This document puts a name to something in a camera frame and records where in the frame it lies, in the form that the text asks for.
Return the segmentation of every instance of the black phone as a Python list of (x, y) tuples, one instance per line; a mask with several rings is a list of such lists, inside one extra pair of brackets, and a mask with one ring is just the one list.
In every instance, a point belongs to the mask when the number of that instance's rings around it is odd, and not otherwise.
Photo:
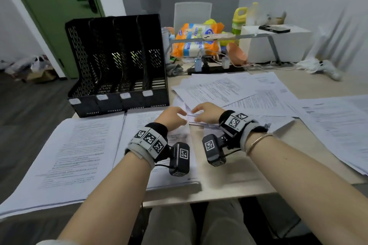
[(276, 25), (260, 25), (258, 28), (260, 30), (270, 31), (274, 33), (288, 33), (290, 32), (290, 29), (282, 27), (282, 26), (276, 26)]

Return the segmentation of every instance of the pants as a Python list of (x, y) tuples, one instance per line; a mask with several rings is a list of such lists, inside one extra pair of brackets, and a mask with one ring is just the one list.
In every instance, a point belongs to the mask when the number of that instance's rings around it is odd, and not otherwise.
[[(152, 209), (142, 245), (194, 245), (195, 241), (196, 222), (190, 205)], [(243, 211), (237, 199), (208, 204), (200, 243), (255, 245), (243, 223)]]

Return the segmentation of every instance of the white sleeve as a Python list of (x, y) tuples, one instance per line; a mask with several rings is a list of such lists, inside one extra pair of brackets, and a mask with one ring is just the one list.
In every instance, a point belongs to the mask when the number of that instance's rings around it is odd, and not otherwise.
[(78, 244), (69, 240), (44, 240), (38, 242), (36, 245), (78, 245)]

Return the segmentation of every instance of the white box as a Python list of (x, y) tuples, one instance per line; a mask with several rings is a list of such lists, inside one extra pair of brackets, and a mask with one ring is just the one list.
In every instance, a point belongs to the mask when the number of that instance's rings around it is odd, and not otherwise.
[[(243, 26), (241, 35), (244, 34), (272, 34), (278, 56), (282, 62), (299, 62), (307, 47), (310, 45), (312, 32), (292, 24), (277, 25), (290, 29), (288, 33), (273, 33), (258, 29), (258, 26)], [(275, 61), (270, 43), (267, 37), (240, 39), (239, 47), (248, 56), (249, 63), (265, 63)]]

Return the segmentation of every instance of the desk surface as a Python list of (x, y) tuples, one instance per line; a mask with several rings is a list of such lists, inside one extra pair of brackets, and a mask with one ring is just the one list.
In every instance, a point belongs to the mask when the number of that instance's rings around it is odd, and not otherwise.
[[(368, 94), (368, 84), (358, 83), (349, 76), (346, 76), (342, 82), (336, 82), (322, 74), (310, 75), (299, 70), (274, 70), (274, 72), (298, 99)], [(171, 90), (171, 86), (179, 85), (180, 81), (186, 77), (188, 76), (168, 78), (170, 103), (176, 95)], [(146, 192), (143, 203), (145, 207), (276, 192), (255, 164), (245, 157), (245, 154), (232, 154), (227, 158), (226, 164), (220, 167), (208, 164), (201, 142), (203, 127), (191, 125), (190, 130), (201, 186), (184, 186)], [(326, 165), (350, 184), (368, 182), (364, 176), (329, 152), (301, 120), (297, 119), (291, 125), (279, 130), (278, 137)]]

